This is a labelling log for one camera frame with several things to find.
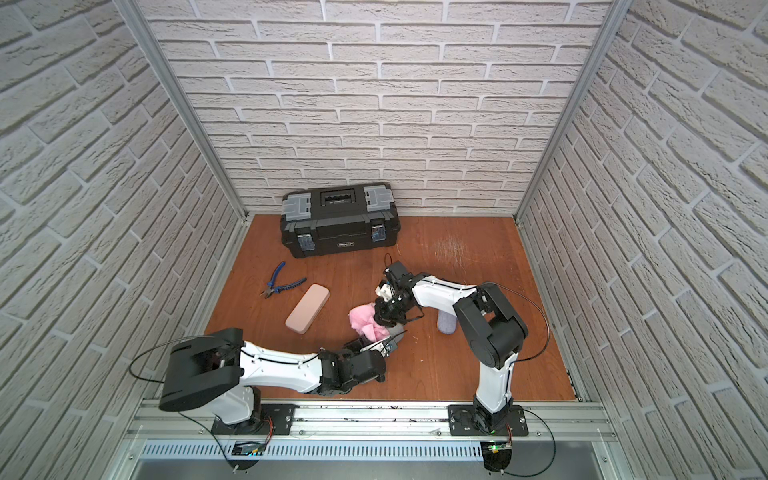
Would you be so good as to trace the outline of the pink microfibre cloth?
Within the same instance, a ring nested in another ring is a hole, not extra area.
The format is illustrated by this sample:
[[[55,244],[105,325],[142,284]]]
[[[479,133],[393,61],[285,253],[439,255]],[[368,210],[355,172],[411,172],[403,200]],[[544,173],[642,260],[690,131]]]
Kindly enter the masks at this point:
[[[375,313],[374,304],[368,303],[351,309],[348,314],[351,327],[370,342],[383,340],[390,335],[386,327],[376,322]]]

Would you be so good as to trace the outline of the pink eyeglass case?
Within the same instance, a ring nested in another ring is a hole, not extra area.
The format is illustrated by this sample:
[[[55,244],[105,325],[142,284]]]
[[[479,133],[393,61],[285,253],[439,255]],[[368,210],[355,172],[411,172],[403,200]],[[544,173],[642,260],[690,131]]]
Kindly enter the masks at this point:
[[[328,288],[319,284],[311,285],[288,315],[285,326],[289,330],[303,335],[310,328],[329,297]]]

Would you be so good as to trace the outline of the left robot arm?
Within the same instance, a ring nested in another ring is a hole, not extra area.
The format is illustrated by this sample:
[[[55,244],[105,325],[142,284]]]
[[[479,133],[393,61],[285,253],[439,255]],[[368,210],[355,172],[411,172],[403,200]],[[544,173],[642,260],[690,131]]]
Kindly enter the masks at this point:
[[[346,395],[359,385],[385,379],[386,358],[398,341],[397,334],[374,342],[360,337],[339,351],[299,355],[246,341],[239,328],[193,337],[170,351],[159,409],[202,409],[236,425],[256,419],[260,387]]]

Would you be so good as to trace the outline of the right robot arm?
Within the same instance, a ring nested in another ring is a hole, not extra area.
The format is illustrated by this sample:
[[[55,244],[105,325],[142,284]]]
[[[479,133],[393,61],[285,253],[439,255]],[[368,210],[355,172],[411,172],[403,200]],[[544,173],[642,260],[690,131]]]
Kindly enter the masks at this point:
[[[473,398],[476,427],[491,433],[506,423],[513,406],[511,377],[528,328],[499,286],[463,285],[427,273],[414,275],[397,262],[384,270],[376,289],[374,320],[385,327],[405,325],[410,310],[432,308],[454,316],[480,363]]]

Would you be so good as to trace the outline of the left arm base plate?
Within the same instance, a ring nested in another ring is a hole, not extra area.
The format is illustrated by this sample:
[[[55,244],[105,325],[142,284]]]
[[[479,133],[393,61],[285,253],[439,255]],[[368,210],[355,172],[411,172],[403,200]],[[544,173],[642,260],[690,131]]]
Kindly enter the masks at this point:
[[[293,403],[262,403],[243,422],[227,425],[216,419],[211,431],[216,435],[289,435],[296,409]]]

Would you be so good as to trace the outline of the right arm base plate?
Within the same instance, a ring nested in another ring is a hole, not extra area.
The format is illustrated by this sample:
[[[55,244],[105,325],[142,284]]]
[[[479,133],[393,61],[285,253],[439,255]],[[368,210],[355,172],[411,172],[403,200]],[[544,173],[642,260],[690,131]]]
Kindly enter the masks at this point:
[[[520,405],[509,404],[490,413],[480,404],[447,406],[448,426],[452,436],[526,437],[527,420]]]

